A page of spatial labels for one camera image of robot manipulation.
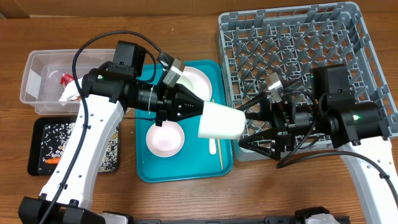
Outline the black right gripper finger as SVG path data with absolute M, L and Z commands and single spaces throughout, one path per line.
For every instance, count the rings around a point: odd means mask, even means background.
M 261 131 L 240 139 L 238 145 L 239 147 L 254 151 L 275 161 L 279 161 L 280 149 L 277 141 L 275 140 L 276 137 L 277 133 L 275 131 L 272 129 L 267 129 L 265 131 Z M 255 142 L 258 141 L 266 141 L 269 146 L 264 147 L 255 145 Z
M 240 107 L 238 107 L 238 110 L 244 111 L 244 110 L 254 106 L 255 104 L 258 104 L 263 98 L 267 98 L 267 93 L 266 92 L 259 93 L 254 98 L 249 100 L 247 103 L 245 103 L 245 104 L 241 105 Z

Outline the large pink plate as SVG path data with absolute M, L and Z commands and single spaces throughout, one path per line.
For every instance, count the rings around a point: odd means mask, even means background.
M 193 84 L 194 94 L 205 101 L 210 101 L 212 97 L 212 85 L 209 78 L 199 69 L 185 67 L 182 76 L 187 77 Z

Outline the wooden chopstick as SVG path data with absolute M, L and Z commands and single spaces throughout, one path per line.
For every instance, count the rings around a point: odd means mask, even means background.
M 224 165 L 223 165 L 223 157 L 222 157 L 222 150 L 221 150 L 221 140 L 215 139 L 215 142 L 216 142 L 216 147 L 217 147 L 217 153 L 218 153 L 219 159 L 220 159 L 220 167 L 221 167 L 221 170 L 223 170 Z

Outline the pink bowl with food scraps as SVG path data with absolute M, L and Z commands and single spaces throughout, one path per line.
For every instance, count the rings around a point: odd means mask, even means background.
M 164 121 L 162 126 L 153 124 L 146 134 L 146 144 L 151 153 L 158 157 L 176 155 L 185 142 L 182 127 L 173 121 Z

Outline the small white cup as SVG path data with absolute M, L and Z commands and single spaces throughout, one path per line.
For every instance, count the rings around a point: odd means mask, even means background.
M 199 138 L 239 139 L 246 126 L 243 111 L 204 101 L 198 128 Z

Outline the white plastic fork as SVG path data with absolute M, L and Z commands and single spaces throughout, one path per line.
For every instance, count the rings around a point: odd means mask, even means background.
M 215 155 L 217 152 L 215 139 L 209 139 L 209 152 L 211 155 Z

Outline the white napkin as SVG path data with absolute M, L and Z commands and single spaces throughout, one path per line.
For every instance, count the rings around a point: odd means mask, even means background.
M 61 97 L 59 98 L 60 102 L 64 102 L 64 101 L 80 101 L 81 100 L 81 96 L 77 90 L 76 87 L 76 83 L 75 81 L 70 82 L 66 88 L 64 88 L 64 91 L 61 95 Z

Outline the red wrapper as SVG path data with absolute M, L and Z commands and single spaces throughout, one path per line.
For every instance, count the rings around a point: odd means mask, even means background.
M 60 79 L 60 84 L 61 86 L 63 86 L 64 88 L 66 88 L 66 86 L 70 83 L 74 81 L 74 77 L 73 75 L 70 75 L 68 73 L 63 73 L 61 79 Z

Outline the orange carrot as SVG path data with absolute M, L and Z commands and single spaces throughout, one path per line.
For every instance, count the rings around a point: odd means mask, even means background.
M 61 158 L 60 157 L 54 157 L 50 159 L 46 159 L 45 163 L 46 164 L 58 164 L 60 162 Z

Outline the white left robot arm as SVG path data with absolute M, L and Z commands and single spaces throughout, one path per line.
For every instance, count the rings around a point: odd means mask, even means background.
M 22 223 L 130 223 L 127 215 L 90 211 L 96 177 L 112 133 L 127 108 L 156 113 L 156 123 L 201 115 L 204 101 L 167 71 L 170 83 L 137 80 L 132 67 L 112 63 L 94 68 L 76 84 L 81 96 L 78 117 L 60 163 L 38 198 L 24 197 Z

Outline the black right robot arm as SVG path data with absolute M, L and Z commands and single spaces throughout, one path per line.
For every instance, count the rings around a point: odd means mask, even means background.
M 313 146 L 310 136 L 328 136 L 333 154 L 344 161 L 368 223 L 397 222 L 397 171 L 389 128 L 377 104 L 357 103 L 343 64 L 314 68 L 312 89 L 285 84 L 273 73 L 268 90 L 243 104 L 246 118 L 270 128 L 239 141 L 239 146 L 277 161 L 297 163 L 294 154 Z

